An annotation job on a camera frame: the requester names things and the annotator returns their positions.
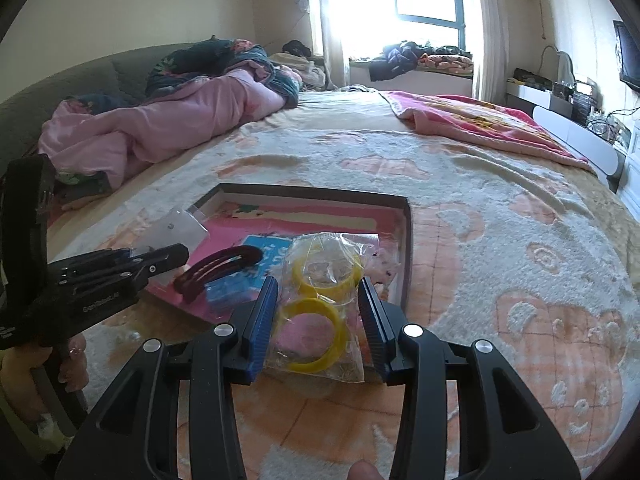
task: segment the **sheer curtain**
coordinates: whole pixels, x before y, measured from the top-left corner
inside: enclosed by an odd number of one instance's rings
[[[349,84],[349,57],[343,45],[344,0],[309,0],[314,51],[321,52],[331,83]]]
[[[509,30],[504,0],[465,0],[468,50],[474,54],[474,97],[504,101]]]

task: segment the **white wall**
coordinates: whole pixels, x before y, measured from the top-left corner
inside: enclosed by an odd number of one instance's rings
[[[547,41],[543,40],[543,26],[539,0],[505,0],[509,29],[509,59],[507,76],[513,76],[516,68],[536,72],[540,65],[542,50]]]
[[[0,43],[0,102],[97,57],[212,34],[254,40],[252,0],[28,0]]]
[[[271,55],[290,40],[312,47],[311,24],[298,0],[254,0],[255,37]]]
[[[573,59],[574,72],[594,80],[607,112],[640,106],[640,95],[620,81],[614,20],[620,20],[609,0],[550,0],[550,20],[556,46]],[[634,117],[620,120],[631,128]]]

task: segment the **pink comforter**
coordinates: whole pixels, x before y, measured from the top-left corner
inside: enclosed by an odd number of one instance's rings
[[[412,122],[419,134],[538,156],[593,172],[586,160],[575,158],[520,110],[458,95],[425,96],[396,91],[382,94],[396,116]]]
[[[153,163],[282,108],[284,97],[249,70],[202,76],[169,96],[98,115],[64,101],[42,126],[38,148],[59,173],[104,171],[117,189]]]

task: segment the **blue packaging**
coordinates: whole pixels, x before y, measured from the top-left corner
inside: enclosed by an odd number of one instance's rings
[[[262,250],[262,260],[255,266],[207,283],[205,291],[209,306],[222,311],[255,300],[267,276],[280,277],[282,261],[291,242],[290,238],[276,236],[249,235],[245,238],[243,245]]]

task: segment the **hand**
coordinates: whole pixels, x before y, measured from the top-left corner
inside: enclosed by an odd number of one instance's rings
[[[369,462],[360,460],[351,466],[347,480],[383,480],[382,475]]]
[[[86,339],[82,334],[69,340],[69,357],[60,365],[58,381],[66,383],[65,390],[82,390],[89,382],[86,371]],[[40,420],[47,408],[40,398],[31,377],[31,370],[42,366],[51,355],[51,348],[34,343],[11,348],[4,353],[0,368],[0,384],[15,414],[27,424]]]

